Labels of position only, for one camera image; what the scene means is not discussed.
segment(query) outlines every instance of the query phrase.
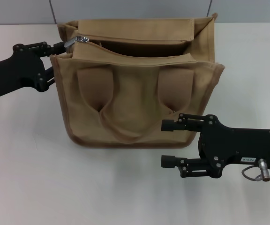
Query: table surface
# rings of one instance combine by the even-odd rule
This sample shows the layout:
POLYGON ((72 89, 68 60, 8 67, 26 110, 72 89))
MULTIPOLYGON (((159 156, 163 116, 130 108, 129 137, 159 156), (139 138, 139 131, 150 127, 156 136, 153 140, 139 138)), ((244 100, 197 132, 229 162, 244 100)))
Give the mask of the table surface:
MULTIPOLYGON (((215 36, 226 69, 205 114, 270 128, 270 23, 217 23, 215 36)), ((0 25, 0 60, 41 41, 59 42, 57 27, 0 25)), ((2 96, 0 225, 270 225, 270 182, 243 178, 246 166, 229 165, 220 179, 160 167, 161 155, 198 157, 197 139, 179 150, 84 148, 66 134, 55 85, 2 96)))

